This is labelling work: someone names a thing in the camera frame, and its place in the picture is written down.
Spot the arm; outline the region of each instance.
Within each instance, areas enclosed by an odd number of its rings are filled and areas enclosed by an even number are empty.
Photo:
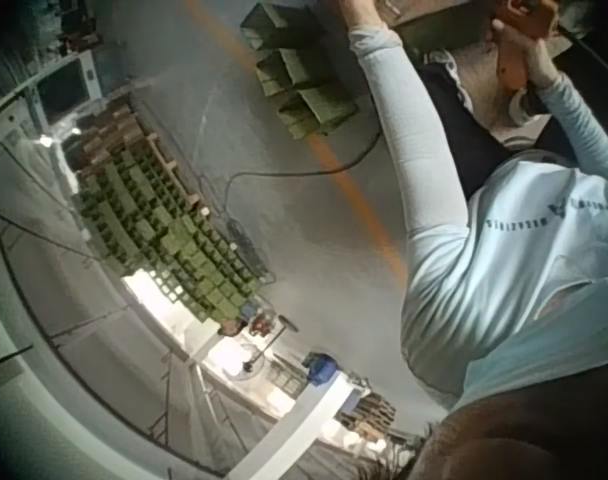
[[[568,77],[558,76],[538,95],[562,125],[580,169],[608,180],[608,136]]]
[[[493,20],[493,27],[524,51],[529,78],[562,125],[580,169],[608,180],[608,136],[571,81],[557,70],[544,40],[532,40],[499,20]]]
[[[409,233],[466,227],[468,211],[442,122],[396,33],[373,0],[340,0],[397,171]]]

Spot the person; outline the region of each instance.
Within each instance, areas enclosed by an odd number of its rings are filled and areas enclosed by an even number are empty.
[[[374,0],[338,2],[400,184],[402,353],[449,411],[400,472],[370,478],[607,479],[607,135],[545,43],[495,20],[577,164],[514,155],[462,106],[454,75],[418,73]]]

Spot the hand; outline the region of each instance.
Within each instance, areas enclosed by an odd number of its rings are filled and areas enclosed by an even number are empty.
[[[497,18],[493,20],[493,29],[524,50],[529,79],[537,88],[545,89],[555,83],[560,72],[546,49],[544,39],[533,40]]]
[[[355,27],[385,27],[375,0],[337,0],[349,30]]]

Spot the light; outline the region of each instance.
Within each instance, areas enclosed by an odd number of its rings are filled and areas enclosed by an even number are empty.
[[[291,411],[293,405],[295,405],[295,400],[285,394],[282,390],[277,387],[273,387],[273,391],[268,394],[266,397],[268,403],[271,404],[280,415],[284,416],[288,412]]]
[[[386,440],[380,438],[377,442],[368,442],[366,447],[375,453],[382,453],[386,448]]]
[[[340,424],[340,422],[338,422],[337,420],[334,420],[334,419],[330,419],[328,422],[326,422],[324,425],[322,425],[322,435],[325,438],[332,440],[333,437],[335,437],[335,435],[337,435],[337,432],[340,431],[340,428],[342,428],[342,425]]]
[[[174,304],[162,293],[155,281],[145,270],[138,270],[130,277],[124,277],[137,299],[155,318],[160,321],[167,319],[174,311]]]
[[[53,145],[53,141],[54,140],[48,135],[42,135],[38,140],[38,142],[40,142],[40,145],[46,148],[51,148],[51,145]]]
[[[242,372],[244,362],[251,359],[251,352],[242,348],[237,341],[224,337],[208,352],[208,358],[231,376]]]
[[[360,437],[360,434],[357,432],[348,432],[345,436],[344,436],[344,448],[349,448],[352,447],[353,445],[357,444],[360,440],[362,440],[362,437]]]

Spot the light blue long-sleeve shirt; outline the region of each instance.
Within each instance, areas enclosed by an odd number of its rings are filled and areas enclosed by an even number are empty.
[[[473,362],[508,352],[511,340],[513,366],[528,363],[520,352],[531,351],[534,337],[518,335],[549,315],[559,314],[559,322],[564,315],[572,318],[577,310],[567,308],[577,295],[590,307],[584,311],[608,318],[600,296],[608,288],[608,137],[561,76],[540,95],[571,140],[579,168],[539,163],[545,153],[525,152],[499,168],[467,205],[439,115],[397,35],[358,28],[351,41],[378,107],[404,204],[409,281],[402,353],[427,392],[450,408],[466,396]],[[569,353],[554,348],[563,331],[539,331],[558,355],[549,365],[563,365],[557,360]],[[567,346],[591,341],[586,330],[570,335],[575,343]],[[519,341],[526,343],[516,346]],[[589,348],[596,355],[574,363],[574,370],[551,367],[545,369],[549,375],[524,374],[504,387],[599,366],[605,358],[600,344]],[[510,361],[503,365],[510,369]],[[494,374],[501,380],[501,371]],[[505,390],[494,384],[492,391],[483,385],[475,391],[481,398]]]

